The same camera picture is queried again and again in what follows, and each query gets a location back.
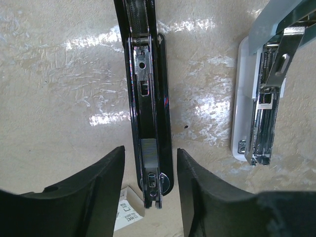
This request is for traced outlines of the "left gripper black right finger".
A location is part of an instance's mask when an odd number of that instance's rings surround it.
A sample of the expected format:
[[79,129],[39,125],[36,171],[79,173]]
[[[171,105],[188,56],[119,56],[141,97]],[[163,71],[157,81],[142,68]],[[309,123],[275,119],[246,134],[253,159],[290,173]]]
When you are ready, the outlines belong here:
[[177,176],[186,237],[314,237],[315,192],[252,194],[220,179],[184,149]]

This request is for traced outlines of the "staple strip silver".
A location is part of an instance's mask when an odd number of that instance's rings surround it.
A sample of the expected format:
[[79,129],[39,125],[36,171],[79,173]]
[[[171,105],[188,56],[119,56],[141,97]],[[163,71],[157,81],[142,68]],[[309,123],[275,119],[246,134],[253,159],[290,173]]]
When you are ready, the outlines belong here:
[[158,167],[158,149],[156,139],[141,140],[142,158],[145,168]]

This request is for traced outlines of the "light blue stapler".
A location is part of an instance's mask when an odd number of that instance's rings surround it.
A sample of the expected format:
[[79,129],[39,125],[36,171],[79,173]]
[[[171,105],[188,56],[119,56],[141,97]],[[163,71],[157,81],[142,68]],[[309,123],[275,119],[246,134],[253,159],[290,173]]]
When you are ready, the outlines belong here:
[[279,100],[297,50],[316,38],[313,0],[271,0],[239,45],[231,136],[234,158],[271,162]]

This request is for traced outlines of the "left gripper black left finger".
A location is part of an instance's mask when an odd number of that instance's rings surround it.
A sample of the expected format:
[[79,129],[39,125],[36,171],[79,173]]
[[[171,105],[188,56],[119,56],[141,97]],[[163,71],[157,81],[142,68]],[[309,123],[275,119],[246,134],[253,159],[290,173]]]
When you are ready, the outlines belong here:
[[0,192],[2,237],[111,237],[125,164],[120,146],[41,193]]

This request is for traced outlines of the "black stapler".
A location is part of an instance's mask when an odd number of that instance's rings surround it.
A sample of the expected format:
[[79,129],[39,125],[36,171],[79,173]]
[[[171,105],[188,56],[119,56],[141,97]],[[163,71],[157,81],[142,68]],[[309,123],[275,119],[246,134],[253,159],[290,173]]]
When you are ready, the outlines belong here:
[[[160,209],[174,186],[165,36],[157,30],[153,0],[114,4],[124,48],[137,183],[144,206]],[[144,167],[142,139],[157,140],[157,168]]]

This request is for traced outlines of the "white staple box sleeve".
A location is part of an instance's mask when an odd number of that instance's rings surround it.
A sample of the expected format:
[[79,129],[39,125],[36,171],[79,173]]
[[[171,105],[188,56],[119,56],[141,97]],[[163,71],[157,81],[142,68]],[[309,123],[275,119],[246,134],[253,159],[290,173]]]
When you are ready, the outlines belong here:
[[114,231],[131,225],[145,216],[143,200],[129,187],[122,189],[118,202]]

